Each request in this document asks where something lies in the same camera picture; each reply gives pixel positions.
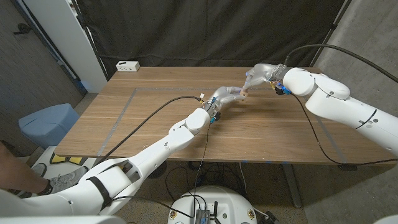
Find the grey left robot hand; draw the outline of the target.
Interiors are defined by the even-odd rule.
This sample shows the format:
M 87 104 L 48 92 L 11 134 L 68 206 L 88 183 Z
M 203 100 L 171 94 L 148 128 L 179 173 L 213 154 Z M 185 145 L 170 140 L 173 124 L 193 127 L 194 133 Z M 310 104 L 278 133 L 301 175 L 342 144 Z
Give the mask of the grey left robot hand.
M 223 105 L 236 100 L 244 100 L 247 93 L 240 87 L 221 86 L 205 102 L 204 110 L 210 116 L 214 116 Z

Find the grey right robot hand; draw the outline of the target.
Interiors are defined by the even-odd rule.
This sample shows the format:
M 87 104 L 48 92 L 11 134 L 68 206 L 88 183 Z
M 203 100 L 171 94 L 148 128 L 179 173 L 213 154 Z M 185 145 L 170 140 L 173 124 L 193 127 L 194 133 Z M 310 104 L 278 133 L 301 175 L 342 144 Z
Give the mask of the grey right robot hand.
M 243 90 L 260 85 L 264 82 L 278 82 L 283 79 L 285 73 L 289 70 L 286 65 L 272 65 L 268 63 L 258 63 L 246 72 L 246 81 Z

